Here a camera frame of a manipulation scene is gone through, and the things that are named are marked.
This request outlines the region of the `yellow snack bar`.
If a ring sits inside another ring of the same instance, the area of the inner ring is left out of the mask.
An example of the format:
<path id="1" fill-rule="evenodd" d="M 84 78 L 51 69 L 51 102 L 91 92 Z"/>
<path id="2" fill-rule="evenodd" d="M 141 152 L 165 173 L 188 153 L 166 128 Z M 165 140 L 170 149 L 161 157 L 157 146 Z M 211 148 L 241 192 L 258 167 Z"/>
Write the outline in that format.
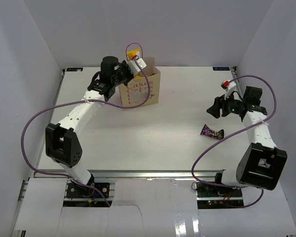
<path id="1" fill-rule="evenodd" d="M 126 56 L 128 61 L 133 60 L 134 58 L 141 58 L 141 49 L 137 48 L 134 50 L 127 51 Z"/>

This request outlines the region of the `paper bag with pink handles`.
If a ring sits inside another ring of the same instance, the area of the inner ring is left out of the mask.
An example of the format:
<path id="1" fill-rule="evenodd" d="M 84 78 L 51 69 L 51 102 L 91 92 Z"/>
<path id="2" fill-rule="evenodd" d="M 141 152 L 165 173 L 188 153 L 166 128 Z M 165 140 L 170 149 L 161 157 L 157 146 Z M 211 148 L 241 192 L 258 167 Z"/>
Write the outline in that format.
<path id="1" fill-rule="evenodd" d="M 155 67 L 154 57 L 144 58 L 147 67 L 144 69 L 150 84 L 150 95 L 143 106 L 157 104 L 159 100 L 159 90 L 161 81 L 161 72 Z M 141 104 L 148 95 L 148 83 L 146 78 L 140 74 L 132 79 L 127 86 L 119 85 L 120 98 L 123 107 L 130 108 Z"/>

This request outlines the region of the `purple chocolate pack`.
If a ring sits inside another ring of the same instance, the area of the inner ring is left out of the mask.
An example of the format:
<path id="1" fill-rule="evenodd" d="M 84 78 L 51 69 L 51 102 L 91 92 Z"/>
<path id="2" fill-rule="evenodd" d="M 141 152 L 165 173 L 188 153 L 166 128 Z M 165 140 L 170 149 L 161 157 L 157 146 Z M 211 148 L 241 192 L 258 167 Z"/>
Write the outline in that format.
<path id="1" fill-rule="evenodd" d="M 224 130 L 212 130 L 208 125 L 204 124 L 200 135 L 207 136 L 216 140 L 222 140 L 224 138 Z"/>

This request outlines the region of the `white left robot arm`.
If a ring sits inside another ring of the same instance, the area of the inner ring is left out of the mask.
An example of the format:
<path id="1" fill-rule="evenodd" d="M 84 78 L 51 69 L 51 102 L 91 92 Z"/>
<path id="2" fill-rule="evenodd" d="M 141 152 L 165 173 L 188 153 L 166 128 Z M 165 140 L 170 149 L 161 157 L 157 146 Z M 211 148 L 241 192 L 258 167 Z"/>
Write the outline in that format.
<path id="1" fill-rule="evenodd" d="M 83 197 L 94 193 L 94 177 L 83 167 L 82 147 L 78 134 L 104 104 L 91 99 L 107 102 L 120 84 L 127 84 L 136 75 L 125 60 L 114 56 L 102 59 L 101 70 L 93 76 L 82 102 L 74 107 L 57 124 L 50 123 L 45 129 L 45 152 L 54 162 L 79 182 L 77 191 Z"/>

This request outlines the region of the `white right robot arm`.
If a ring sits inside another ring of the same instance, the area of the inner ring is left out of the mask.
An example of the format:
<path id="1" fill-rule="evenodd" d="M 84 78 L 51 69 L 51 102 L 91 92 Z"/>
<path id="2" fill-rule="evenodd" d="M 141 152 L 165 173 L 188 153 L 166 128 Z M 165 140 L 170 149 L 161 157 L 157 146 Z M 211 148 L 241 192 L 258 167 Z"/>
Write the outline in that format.
<path id="1" fill-rule="evenodd" d="M 249 147 L 241 158 L 236 170 L 223 170 L 215 175 L 213 192 L 226 196 L 231 186 L 251 186 L 265 190 L 274 190 L 287 161 L 286 151 L 277 148 L 271 138 L 266 108 L 260 105 L 262 89 L 246 87 L 243 97 L 235 99 L 235 83 L 223 87 L 225 94 L 215 98 L 207 113 L 215 118 L 229 114 L 240 116 L 247 128 Z"/>

